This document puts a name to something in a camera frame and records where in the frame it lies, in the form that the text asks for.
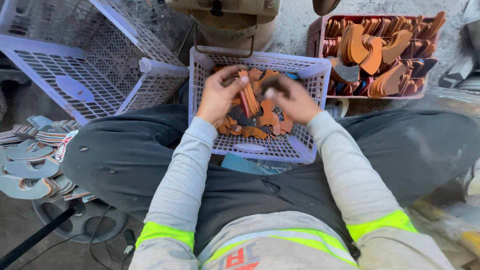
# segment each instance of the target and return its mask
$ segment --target black pole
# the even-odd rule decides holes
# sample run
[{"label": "black pole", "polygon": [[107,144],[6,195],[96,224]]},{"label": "black pole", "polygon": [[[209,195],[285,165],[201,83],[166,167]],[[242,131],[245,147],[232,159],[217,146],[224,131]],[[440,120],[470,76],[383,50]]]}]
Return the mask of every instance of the black pole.
[{"label": "black pole", "polygon": [[40,231],[36,232],[34,235],[30,236],[28,239],[23,241],[20,245],[14,248],[12,251],[7,253],[0,259],[0,270],[7,268],[11,263],[16,261],[21,255],[27,252],[30,248],[35,246],[38,242],[40,242],[45,236],[50,234],[53,230],[55,230],[58,226],[64,223],[67,219],[75,214],[75,209],[69,208],[65,210],[61,215],[56,217],[52,222],[45,225]]}]

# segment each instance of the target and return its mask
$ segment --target wire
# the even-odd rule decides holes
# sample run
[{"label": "wire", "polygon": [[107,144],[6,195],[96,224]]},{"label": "wire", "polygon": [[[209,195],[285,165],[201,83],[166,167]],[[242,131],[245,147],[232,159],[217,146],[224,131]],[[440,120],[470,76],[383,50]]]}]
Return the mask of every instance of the wire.
[{"label": "wire", "polygon": [[92,237],[90,237],[90,241],[88,242],[88,246],[87,246],[87,251],[88,251],[88,254],[90,255],[90,257],[92,257],[92,259],[94,261],[96,261],[97,263],[99,263],[101,266],[105,267],[106,269],[108,270],[113,270],[112,268],[106,266],[105,264],[103,264],[102,262],[100,262],[99,259],[97,259],[93,254],[92,252],[90,251],[90,244],[93,242],[93,238],[95,237],[95,233],[96,233],[96,230],[98,229],[98,227],[100,226],[100,223],[102,222],[102,219],[105,217],[105,215],[107,214],[108,210],[110,210],[110,208],[112,208],[112,206],[110,205],[107,210],[105,210],[105,212],[103,213],[102,217],[100,218],[100,220],[98,221],[98,223],[96,224],[95,226],[95,229],[93,230],[93,233],[92,233]]},{"label": "wire", "polygon": [[195,20],[192,20],[192,24],[190,25],[190,29],[188,30],[187,32],[187,35],[185,36],[185,39],[183,40],[181,46],[180,46],[180,49],[179,51],[177,52],[177,58],[180,56],[180,53],[181,51],[183,50],[183,46],[185,46],[185,42],[187,41],[188,39],[188,36],[190,35],[190,33],[192,32],[192,28],[193,28],[193,25],[195,24]]},{"label": "wire", "polygon": [[[90,255],[90,257],[92,257],[92,259],[93,259],[94,261],[96,261],[97,263],[99,263],[101,266],[105,267],[105,268],[108,269],[108,270],[113,270],[113,269],[107,267],[106,265],[104,265],[103,263],[101,263],[100,260],[98,260],[98,259],[92,254],[92,252],[90,251],[90,244],[93,242],[93,238],[96,237],[96,238],[102,243],[103,247],[105,248],[105,250],[106,250],[107,253],[108,253],[108,256],[110,256],[110,259],[111,259],[114,263],[120,263],[120,264],[121,264],[121,265],[120,265],[120,270],[123,270],[123,262],[124,262],[124,261],[129,257],[129,255],[132,254],[133,252],[130,252],[129,254],[127,254],[121,261],[116,261],[116,260],[113,259],[112,254],[110,253],[110,251],[109,251],[108,248],[107,248],[107,245],[106,245],[98,236],[95,236],[95,233],[96,233],[98,227],[100,226],[100,223],[102,222],[102,219],[105,217],[105,215],[107,214],[107,212],[110,210],[111,207],[112,207],[112,206],[110,205],[110,206],[107,208],[107,210],[105,210],[105,212],[103,213],[102,217],[100,218],[100,220],[98,221],[97,225],[95,226],[95,229],[93,230],[92,236],[90,237],[90,241],[89,241],[89,243],[88,243],[87,250],[88,250],[88,254]],[[74,235],[74,236],[68,238],[67,240],[63,240],[63,241],[61,241],[61,242],[59,242],[59,243],[54,244],[53,246],[51,246],[51,247],[45,249],[44,251],[42,251],[42,252],[41,252],[40,254],[38,254],[35,258],[31,259],[30,261],[28,261],[27,263],[25,263],[24,265],[22,265],[18,270],[20,270],[20,269],[22,269],[23,267],[27,266],[28,264],[30,264],[31,262],[33,262],[34,260],[36,260],[38,257],[42,256],[45,252],[49,251],[50,249],[52,249],[52,248],[54,248],[54,247],[56,247],[56,246],[58,246],[58,245],[60,245],[60,244],[63,244],[63,243],[65,243],[65,242],[67,242],[67,241],[70,241],[72,238],[77,237],[77,236],[80,236],[80,235],[87,235],[87,234],[86,234],[86,233],[77,234],[77,235]]]},{"label": "wire", "polygon": [[54,248],[54,247],[56,247],[56,246],[58,246],[58,245],[60,245],[60,244],[63,244],[63,243],[65,243],[65,242],[67,242],[67,241],[70,241],[72,238],[77,237],[77,236],[80,236],[80,235],[86,235],[86,234],[85,234],[85,233],[83,233],[83,234],[77,234],[77,235],[74,235],[74,236],[68,238],[67,240],[63,240],[63,241],[61,241],[61,242],[59,242],[59,243],[54,244],[53,246],[51,246],[51,247],[45,249],[44,251],[42,251],[42,253],[38,254],[35,258],[31,259],[30,261],[28,261],[27,263],[25,263],[24,265],[22,265],[18,270],[20,270],[20,269],[22,269],[23,267],[27,266],[28,264],[30,264],[31,262],[33,262],[34,260],[36,260],[38,257],[42,256],[45,252],[49,251],[51,248]]}]

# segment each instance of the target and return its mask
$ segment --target lap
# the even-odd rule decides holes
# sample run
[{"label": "lap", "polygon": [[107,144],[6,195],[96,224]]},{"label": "lap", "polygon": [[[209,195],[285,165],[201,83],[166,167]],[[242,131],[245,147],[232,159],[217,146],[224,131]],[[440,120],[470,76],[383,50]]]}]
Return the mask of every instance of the lap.
[{"label": "lap", "polygon": [[[76,184],[143,220],[171,161],[167,146],[188,124],[186,107],[163,105],[89,123],[70,141],[61,168]],[[455,113],[395,110],[345,120],[401,206],[465,170],[480,156],[479,125]],[[273,176],[210,165],[200,208],[195,252],[237,218],[296,210],[351,238],[335,205],[321,162]]]}]

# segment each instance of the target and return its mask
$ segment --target red plastic crate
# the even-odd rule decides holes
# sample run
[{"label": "red plastic crate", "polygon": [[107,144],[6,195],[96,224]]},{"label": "red plastic crate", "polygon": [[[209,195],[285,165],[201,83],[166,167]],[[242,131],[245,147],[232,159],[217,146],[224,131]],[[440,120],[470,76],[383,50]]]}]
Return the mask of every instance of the red plastic crate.
[{"label": "red plastic crate", "polygon": [[[351,20],[355,24],[361,24],[364,19],[393,19],[396,16],[403,16],[407,19],[415,19],[417,16],[413,15],[401,15],[401,14],[378,14],[378,15],[370,15],[370,14],[329,14],[323,17],[318,18],[315,22],[313,22],[309,29],[308,29],[308,39],[307,39],[307,56],[308,57],[318,57],[318,58],[323,58],[323,48],[324,48],[324,40],[325,39],[335,39],[335,38],[325,38],[325,25],[328,22],[329,19],[336,19],[336,20]],[[435,19],[435,17],[425,17],[423,19],[424,22],[432,22]],[[383,27],[384,22],[380,23],[379,27]],[[439,37],[440,37],[440,32],[441,28],[438,30],[437,34],[430,39],[430,42],[432,44],[437,44]],[[415,40],[416,34],[412,37],[411,40]],[[421,59],[429,58],[432,57],[433,53],[429,55],[428,57],[423,57]],[[420,59],[420,58],[402,58],[402,59]],[[414,95],[414,96],[406,96],[406,97],[378,97],[379,99],[420,99],[425,95],[425,91],[427,89],[427,83],[428,83],[428,74],[425,77],[422,77],[425,80],[425,83],[423,84],[423,87],[419,89],[419,92]],[[328,96],[327,98],[370,98],[367,96]]]}]

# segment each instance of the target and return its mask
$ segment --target finger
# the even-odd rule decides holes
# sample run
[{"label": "finger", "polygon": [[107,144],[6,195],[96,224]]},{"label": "finger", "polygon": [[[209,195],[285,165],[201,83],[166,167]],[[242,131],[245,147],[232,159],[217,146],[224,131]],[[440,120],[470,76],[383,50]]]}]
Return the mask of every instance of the finger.
[{"label": "finger", "polygon": [[281,109],[288,103],[288,99],[284,93],[277,91],[276,88],[270,87],[265,91],[265,98],[275,102]]},{"label": "finger", "polygon": [[225,81],[223,81],[223,82],[221,83],[221,85],[222,85],[223,87],[227,87],[227,86],[229,86],[230,84],[232,84],[236,79],[237,79],[236,77],[233,77],[233,76],[232,76],[232,77],[226,79]]},{"label": "finger", "polygon": [[233,65],[233,66],[224,67],[218,72],[216,72],[215,74],[213,74],[211,78],[217,81],[219,84],[221,84],[223,81],[228,79],[232,73],[238,72],[240,70],[248,70],[248,66]]},{"label": "finger", "polygon": [[250,83],[250,78],[242,76],[236,79],[232,84],[225,88],[232,96],[236,95],[240,90],[244,89]]},{"label": "finger", "polygon": [[290,98],[290,92],[295,88],[298,87],[296,81],[287,78],[283,75],[273,76],[264,80],[262,85],[262,91],[265,92],[268,88],[273,87],[277,91],[283,93],[286,98]]}]

